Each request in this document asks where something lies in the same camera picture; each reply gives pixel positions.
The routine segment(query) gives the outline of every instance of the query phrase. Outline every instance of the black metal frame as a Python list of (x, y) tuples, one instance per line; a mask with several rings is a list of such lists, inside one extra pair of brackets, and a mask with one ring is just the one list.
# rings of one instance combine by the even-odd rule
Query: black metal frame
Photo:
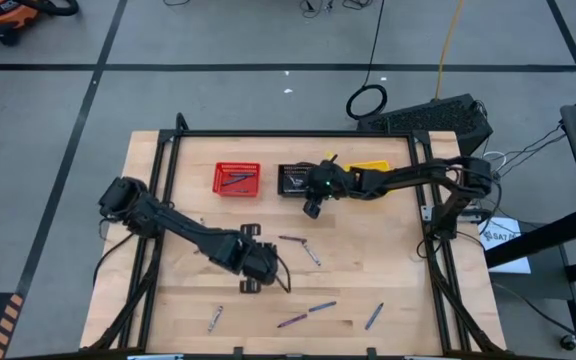
[[(179, 148), (180, 148), (180, 143), (181, 143), (182, 137), (235, 137), (235, 136), (239, 136), (239, 137), (400, 138), (400, 139), (405, 139), (408, 143), (408, 150), (410, 152), (411, 165), (419, 164), (417, 149), (415, 146), (415, 143), (418, 140), (418, 137), (424, 138), (424, 139), (428, 138), (427, 135), (426, 136), (420, 136), (420, 134), (417, 134), (417, 133), (413, 134), (412, 132), (390, 132), (387, 134), (381, 134), (381, 133), (358, 133), (355, 131), (327, 131), (327, 130), (323, 130), (323, 131), (188, 130), (188, 126), (186, 125), (186, 122), (184, 121), (183, 116), (181, 116), (179, 114), (177, 117), (177, 128), (176, 129), (160, 130), (159, 131), (159, 136), (158, 136), (158, 140), (157, 140), (157, 149), (155, 151), (155, 158), (154, 158), (154, 163), (153, 163), (153, 167), (152, 167), (152, 173), (150, 176), (149, 191), (153, 194), (156, 191), (156, 188), (157, 188), (157, 185), (159, 182), (159, 177), (161, 175), (162, 161), (164, 158), (164, 149), (165, 149), (166, 144), (168, 142), (172, 141), (172, 150), (170, 153), (170, 161), (168, 163), (168, 171), (166, 174), (166, 182), (164, 185), (164, 194), (162, 197), (162, 202), (170, 201), (170, 197), (171, 197), (171, 193), (172, 193), (172, 186), (173, 186), (173, 182), (174, 182), (174, 178), (175, 178), (175, 170), (177, 167), (177, 158), (178, 158), (178, 153), (179, 153)], [(426, 142), (423, 143), (423, 150), (424, 150), (425, 158), (431, 159), (432, 158), (432, 151), (430, 149), (430, 144), (428, 143), (428, 140), (426, 140)], [(439, 204), (441, 202), (441, 198), (439, 195), (438, 187), (435, 185), (435, 186), (431, 187), (431, 189), (432, 189), (432, 193), (433, 193), (434, 203)], [(428, 256), (427, 261), (428, 261), (429, 269), (430, 269), (431, 262), (436, 264), (437, 258), (436, 258), (435, 251), (433, 249), (433, 241), (431, 239), (427, 238), (427, 236), (426, 236), (427, 234), (425, 232), (425, 227), (423, 226), (424, 222), (423, 222), (422, 216), (421, 216), (421, 206), (425, 205), (425, 203), (426, 203), (423, 186), (417, 186), (415, 188), (415, 191), (416, 191), (416, 195), (417, 195), (418, 209), (420, 211), (420, 217), (419, 217), (420, 218), (420, 225), (421, 225), (424, 240), (425, 240), (424, 242), (425, 242), (426, 253), (428, 254), (427, 255)], [(159, 267), (159, 264), (161, 261), (161, 253), (162, 253), (161, 249), (163, 247), (163, 241), (164, 241), (164, 234), (163, 233), (159, 237), (154, 239), (155, 244), (154, 244), (153, 257), (151, 259), (151, 262), (152, 261), (156, 262), (157, 268)], [(135, 293), (137, 285), (139, 284), (141, 272), (142, 272), (142, 269), (144, 266), (147, 242), (148, 242), (147, 239), (139, 239), (139, 244), (137, 246), (137, 252), (135, 254), (135, 261), (134, 261), (133, 270), (132, 270), (132, 277), (131, 277), (131, 281), (130, 281), (130, 289), (128, 292), (129, 296), (133, 295)], [(444, 256), (445, 268), (446, 268), (446, 272), (448, 275), (448, 280), (450, 283), (451, 290), (453, 290), (453, 292), (457, 295), (457, 297), (460, 298), (459, 285), (458, 285), (458, 281), (457, 281), (457, 274), (456, 274), (456, 269), (454, 266), (454, 259), (452, 257), (452, 251), (451, 251), (449, 242), (442, 244), (442, 248), (443, 248), (442, 252), (443, 252), (443, 256)], [(157, 287), (157, 279), (155, 278), (155, 281), (153, 281), (153, 283), (152, 283), (151, 287), (149, 288), (147, 295), (146, 295), (142, 321), (141, 321), (140, 329), (139, 329), (139, 339), (137, 342), (137, 347), (141, 348), (141, 349), (145, 349), (147, 346), (147, 342), (148, 342), (148, 335), (150, 332), (150, 322), (151, 322), (152, 311), (153, 311), (153, 307), (154, 307), (154, 296), (156, 293), (156, 287)], [(434, 304), (435, 304), (435, 312), (436, 312), (436, 317), (437, 317), (437, 326), (438, 326), (438, 331), (439, 331), (441, 348), (442, 348), (442, 352), (444, 354), (446, 354), (446, 353), (453, 351), (453, 350), (452, 350), (452, 347), (450, 344), (450, 333), (449, 333), (449, 328), (448, 328), (448, 323), (447, 323), (447, 318), (446, 318), (444, 299), (443, 299), (443, 296), (442, 296), (440, 289), (435, 284), (432, 284), (432, 293), (433, 293), (433, 300), (434, 300)], [(131, 328), (132, 328), (132, 317), (126, 322), (126, 324), (124, 325), (124, 327), (122, 329), (119, 343), (118, 343), (118, 346), (120, 348), (125, 348), (128, 346), (128, 339), (130, 336)], [(465, 328), (463, 322), (458, 317), (457, 317), (457, 329), (459, 332), (461, 350), (462, 351), (470, 351), (470, 342), (469, 342), (468, 333), (466, 331), (466, 328)], [(215, 358), (215, 359), (232, 359), (234, 356), (234, 358), (236, 359), (236, 358), (238, 358), (238, 356), (237, 356), (238, 353), (243, 354), (243, 349), (241, 349), (241, 350), (238, 350), (238, 349), (240, 349), (240, 348), (234, 349), (233, 355), (206, 354), (206, 355), (198, 355), (198, 356), (201, 356), (203, 358), (210, 357), (210, 358)], [(265, 357), (276, 358), (276, 356), (277, 355), (267, 355), (267, 356), (266, 355), (255, 355), (253, 357), (255, 357), (255, 358), (265, 358)], [(401, 359), (402, 358), (400, 356), (377, 356), (376, 350), (374, 348), (368, 348), (367, 349), (367, 356), (368, 356), (368, 358), (373, 358), (373, 356), (374, 356), (375, 359), (376, 358), (380, 358), (380, 359), (382, 359), (382, 358)], [(312, 358), (312, 359), (314, 359), (314, 358), (330, 359), (332, 357), (308, 356), (308, 358), (309, 359), (310, 358)], [(366, 356), (334, 356), (334, 358), (336, 358), (336, 359), (340, 359), (340, 358), (343, 358), (343, 359), (365, 359)]]

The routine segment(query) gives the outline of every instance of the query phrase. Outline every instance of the blue pen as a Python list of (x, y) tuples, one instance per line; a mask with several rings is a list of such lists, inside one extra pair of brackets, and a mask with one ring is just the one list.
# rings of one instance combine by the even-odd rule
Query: blue pen
[(327, 308), (327, 307), (331, 307), (331, 306), (335, 306), (335, 305), (337, 305), (337, 302), (336, 302), (336, 301), (331, 301), (331, 302), (329, 302), (329, 303), (325, 303), (325, 304), (321, 304), (321, 305), (317, 305), (317, 306), (311, 307), (310, 309), (308, 309), (308, 312), (314, 312), (314, 311), (321, 310), (321, 309), (325, 309), (325, 308)]
[(379, 304), (379, 306), (377, 306), (377, 310), (375, 310), (375, 312), (372, 313), (370, 320), (368, 320), (368, 323), (366, 324), (366, 330), (370, 329), (370, 327), (372, 326), (372, 323), (375, 322), (377, 315), (379, 315), (379, 313), (381, 312), (381, 308), (383, 308), (383, 307), (384, 307), (384, 303), (381, 303), (381, 304)]

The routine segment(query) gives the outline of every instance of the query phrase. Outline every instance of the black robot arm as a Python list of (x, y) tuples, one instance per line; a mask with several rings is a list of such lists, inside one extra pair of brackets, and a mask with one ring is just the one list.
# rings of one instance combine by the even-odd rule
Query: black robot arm
[(257, 243), (237, 230), (207, 228), (162, 204), (141, 180), (116, 178), (99, 200), (101, 215), (121, 221), (128, 231), (150, 238), (170, 230), (197, 245), (208, 259), (233, 274), (243, 274), (264, 285), (277, 275), (277, 247)]
[[(304, 212), (313, 219), (319, 216), (323, 200), (344, 197), (374, 200), (392, 190), (437, 184), (448, 189), (450, 197), (444, 204), (433, 207), (426, 230), (431, 237), (452, 239), (461, 212), (473, 199), (485, 198), (491, 191), (490, 163), (479, 158), (433, 159), (391, 171), (360, 168), (344, 171), (334, 163), (336, 157), (323, 160), (308, 172)], [(451, 171), (457, 173), (457, 180), (448, 177)]]

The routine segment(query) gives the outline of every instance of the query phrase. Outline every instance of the purple marker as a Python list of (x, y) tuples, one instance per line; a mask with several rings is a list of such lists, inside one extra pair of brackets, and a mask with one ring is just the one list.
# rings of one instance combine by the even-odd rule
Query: purple marker
[(282, 327), (284, 327), (284, 326), (288, 326), (288, 325), (290, 325), (290, 324), (296, 323), (296, 322), (299, 321), (299, 320), (303, 320), (303, 319), (305, 319), (305, 318), (307, 318), (307, 317), (308, 317), (308, 314), (301, 314), (301, 315), (297, 316), (296, 318), (292, 318), (292, 319), (290, 319), (290, 320), (288, 320), (288, 321), (282, 322), (281, 324), (277, 325), (277, 328), (282, 328)]

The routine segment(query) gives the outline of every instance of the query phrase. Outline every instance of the table leg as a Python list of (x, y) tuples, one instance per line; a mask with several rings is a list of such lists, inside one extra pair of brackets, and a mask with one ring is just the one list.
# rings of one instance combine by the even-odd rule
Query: table leg
[(576, 238), (576, 212), (485, 252), (488, 268), (521, 259)]

